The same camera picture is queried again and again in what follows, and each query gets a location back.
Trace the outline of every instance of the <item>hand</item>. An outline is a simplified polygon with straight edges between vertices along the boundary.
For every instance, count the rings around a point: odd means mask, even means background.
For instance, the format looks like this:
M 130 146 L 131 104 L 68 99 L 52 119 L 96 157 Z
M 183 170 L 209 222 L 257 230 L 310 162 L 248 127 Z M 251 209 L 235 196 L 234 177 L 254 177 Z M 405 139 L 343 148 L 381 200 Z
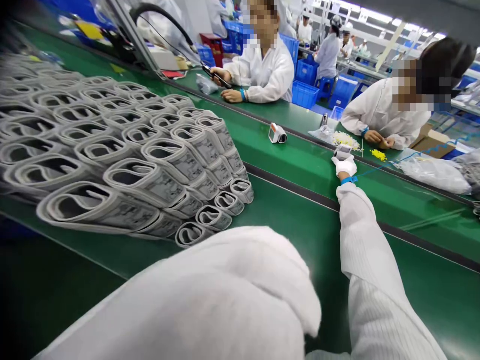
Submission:
M 393 137 L 387 137 L 378 146 L 382 150 L 391 149 L 395 145 L 395 139 Z
M 355 164 L 355 158 L 353 155 L 350 155 L 343 161 L 340 161 L 336 157 L 332 157 L 331 160 L 336 166 L 336 175 L 338 177 L 340 177 L 339 173 L 347 173 L 351 177 L 357 173 L 357 164 Z
M 242 103 L 244 99 L 242 98 L 242 93 L 237 90 L 224 90 L 220 96 L 228 103 Z
M 232 81 L 232 75 L 225 69 L 222 69 L 221 67 L 212 67 L 210 69 L 211 74 L 217 74 L 219 77 L 221 77 L 223 80 L 225 80 L 227 83 L 230 83 Z M 223 84 L 220 82 L 220 80 L 217 79 L 216 76 L 212 76 L 213 81 L 215 84 L 218 86 L 223 86 Z
M 364 138 L 369 143 L 374 143 L 374 144 L 379 144 L 384 140 L 384 137 L 382 135 L 380 135 L 380 133 L 375 131 L 375 130 L 367 131 Z

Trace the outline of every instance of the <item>plastic bag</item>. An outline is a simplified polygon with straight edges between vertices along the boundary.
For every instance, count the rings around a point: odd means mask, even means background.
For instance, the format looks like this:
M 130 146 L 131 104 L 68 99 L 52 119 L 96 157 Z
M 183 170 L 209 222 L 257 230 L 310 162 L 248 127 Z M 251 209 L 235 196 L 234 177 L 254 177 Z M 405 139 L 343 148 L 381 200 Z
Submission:
M 314 138 L 320 139 L 327 144 L 334 144 L 334 131 L 329 128 L 328 125 L 323 125 L 318 130 L 309 131 L 308 133 Z
M 472 193 L 472 187 L 459 170 L 461 166 L 453 161 L 416 156 L 396 167 L 412 179 L 437 189 L 459 195 Z
M 196 75 L 196 85 L 202 93 L 207 95 L 211 95 L 219 90 L 219 87 L 216 83 L 202 74 Z
M 480 194 L 480 149 L 454 158 L 461 165 L 460 172 L 471 186 L 472 194 Z

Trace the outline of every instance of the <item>blood pressure monitor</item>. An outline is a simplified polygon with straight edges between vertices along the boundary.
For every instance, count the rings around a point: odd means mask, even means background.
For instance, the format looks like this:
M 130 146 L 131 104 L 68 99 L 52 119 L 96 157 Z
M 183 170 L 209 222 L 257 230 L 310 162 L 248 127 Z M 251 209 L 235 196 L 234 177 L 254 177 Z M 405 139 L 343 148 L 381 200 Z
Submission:
M 272 122 L 270 124 L 270 131 L 268 132 L 268 138 L 270 139 L 272 144 L 283 144 L 287 142 L 288 136 L 285 133 L 285 130 L 281 127 Z

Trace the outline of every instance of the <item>cardboard box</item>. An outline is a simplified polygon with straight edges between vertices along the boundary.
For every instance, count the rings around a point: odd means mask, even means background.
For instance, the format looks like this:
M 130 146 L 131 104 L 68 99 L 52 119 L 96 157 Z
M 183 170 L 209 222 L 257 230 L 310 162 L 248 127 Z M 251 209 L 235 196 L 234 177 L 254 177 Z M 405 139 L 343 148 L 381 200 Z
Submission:
M 430 130 L 433 129 L 433 127 L 434 126 L 428 122 L 425 125 L 423 125 L 420 129 L 420 135 L 417 137 L 417 139 L 414 142 L 411 143 L 410 149 L 413 149 L 419 142 L 425 139 L 428 136 Z
M 438 145 L 444 145 L 449 141 L 451 140 L 447 135 L 430 130 L 427 136 L 420 141 L 416 141 L 416 144 L 414 143 L 415 145 L 411 148 L 418 152 L 424 152 L 428 149 L 435 148 Z M 441 146 L 437 151 L 432 151 L 428 155 L 432 158 L 441 159 L 455 150 L 455 148 L 456 146 L 454 144 L 448 144 L 446 147 Z

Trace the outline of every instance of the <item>cable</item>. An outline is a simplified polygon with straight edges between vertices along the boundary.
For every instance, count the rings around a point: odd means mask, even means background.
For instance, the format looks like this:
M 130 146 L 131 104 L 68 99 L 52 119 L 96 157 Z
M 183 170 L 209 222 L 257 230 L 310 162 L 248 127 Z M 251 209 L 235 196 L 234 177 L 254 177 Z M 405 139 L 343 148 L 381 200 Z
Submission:
M 440 144 L 440 145 L 431 147 L 431 148 L 429 148 L 429 149 L 427 149 L 427 150 L 425 150 L 425 151 L 422 151 L 422 152 L 416 151 L 416 152 L 414 152 L 412 155 L 407 156 L 407 157 L 405 157 L 405 158 L 403 158 L 403 159 L 401 159 L 401 160 L 399 160 L 399 161 L 392 161 L 391 163 L 389 163 L 389 164 L 387 164 L 387 165 L 380 166 L 380 167 L 376 167 L 376 168 L 374 168 L 374 169 L 372 169 L 372 170 L 369 170 L 369 171 L 367 171 L 367 172 L 364 172 L 363 174 L 357 175 L 356 177 L 359 178 L 359 177 L 361 177 L 361 176 L 365 176 L 365 175 L 371 174 L 371 173 L 373 173 L 373 172 L 375 172 L 375 171 L 377 171 L 377 170 L 380 170 L 380 169 L 383 169 L 383 168 L 387 168 L 387 167 L 392 166 L 392 165 L 394 165 L 394 164 L 399 164 L 399 163 L 401 163 L 401 162 L 403 162 L 403 161 L 405 161 L 405 160 L 410 159 L 411 157 L 413 157 L 413 156 L 415 156 L 415 155 L 417 155 L 417 154 L 420 155 L 420 156 L 421 156 L 422 154 L 430 154 L 432 151 L 438 151 L 440 148 L 445 148 L 445 149 L 447 149 L 449 144 L 457 145 L 460 140 L 464 140 L 464 141 L 467 142 L 467 141 L 470 141 L 471 138 L 476 138 L 476 137 L 480 137 L 480 133 L 476 133 L 476 134 L 472 134 L 472 135 L 467 135 L 467 137 L 459 137 L 459 138 L 458 138 L 457 140 L 455 140 L 455 141 L 447 141 L 447 142 L 444 143 L 444 144 Z
M 165 38 L 162 36 L 162 34 L 160 34 L 160 33 L 157 31 L 157 29 L 156 29 L 146 18 L 144 18 L 144 17 L 141 16 L 141 15 L 139 16 L 139 18 L 142 18 L 143 20 L 145 20 L 145 22 L 146 22 L 148 25 L 150 25 L 150 27 L 151 27 L 153 30 L 155 30 L 155 32 L 158 34 L 158 36 L 160 36 L 163 40 L 165 40 L 165 42 L 166 42 L 168 45 L 170 45 L 170 47 L 171 47 L 172 49 L 174 49 L 174 50 L 176 50 L 178 53 L 182 54 L 182 55 L 185 57 L 185 59 L 187 59 L 189 62 L 191 62 L 191 63 L 195 62 L 195 61 L 190 60 L 188 56 L 186 56 L 183 52 L 181 52 L 181 51 L 178 50 L 175 46 L 173 46 L 171 43 L 169 43 L 169 42 L 167 41 L 167 39 L 165 39 Z

